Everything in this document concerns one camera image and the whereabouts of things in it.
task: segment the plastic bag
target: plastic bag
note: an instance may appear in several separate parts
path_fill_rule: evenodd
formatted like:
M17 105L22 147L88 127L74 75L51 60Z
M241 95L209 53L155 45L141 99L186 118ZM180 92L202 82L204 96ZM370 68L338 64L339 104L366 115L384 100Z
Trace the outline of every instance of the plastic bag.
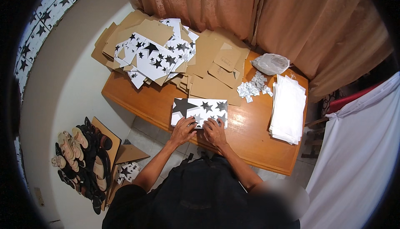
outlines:
M286 57L268 53L250 62L256 69L268 76L282 74L290 65L290 60Z

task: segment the person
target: person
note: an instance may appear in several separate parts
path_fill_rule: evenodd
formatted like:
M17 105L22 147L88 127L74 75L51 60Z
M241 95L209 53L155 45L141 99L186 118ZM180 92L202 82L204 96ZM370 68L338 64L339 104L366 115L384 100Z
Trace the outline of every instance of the person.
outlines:
M232 150L218 123L209 118L203 129L222 156L202 154L190 163L189 156L149 192L173 151L196 134L193 117L180 119L161 151L116 192L103 229L300 228L284 202L260 187L263 180Z

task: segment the pile of shoes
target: pile of shoes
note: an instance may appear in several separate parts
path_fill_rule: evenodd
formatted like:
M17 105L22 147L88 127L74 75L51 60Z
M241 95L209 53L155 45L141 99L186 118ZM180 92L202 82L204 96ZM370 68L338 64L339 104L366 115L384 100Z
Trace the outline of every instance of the pile of shoes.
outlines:
M58 134L52 165L60 168L60 179L90 199L93 210L100 214L105 192L111 185L111 165L106 150L111 149L112 141L87 117L85 124L74 127L72 133L72 136L66 131Z

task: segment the stack of cardboard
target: stack of cardboard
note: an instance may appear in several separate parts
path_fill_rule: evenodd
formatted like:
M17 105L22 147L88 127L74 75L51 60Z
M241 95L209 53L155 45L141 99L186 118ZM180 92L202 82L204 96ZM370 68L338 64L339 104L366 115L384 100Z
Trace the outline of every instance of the stack of cardboard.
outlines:
M188 98L226 99L228 104L240 106L236 89L242 83L249 51L244 42L222 28L197 33L180 19L159 21L136 10L119 25L112 23L103 31L92 57L127 73L137 88L143 82L172 83Z

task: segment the white wall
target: white wall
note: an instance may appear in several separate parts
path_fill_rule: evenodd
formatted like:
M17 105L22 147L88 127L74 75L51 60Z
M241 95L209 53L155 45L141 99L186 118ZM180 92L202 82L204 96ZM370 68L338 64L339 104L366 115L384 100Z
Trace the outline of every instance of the white wall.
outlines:
M51 166L58 132L71 133L85 116L96 116L124 140L134 115L102 96L110 70L90 54L104 28L133 11L130 0L79 0L42 46L24 95L20 141L28 186L39 187L39 207L52 227L100 228L90 200L63 183Z

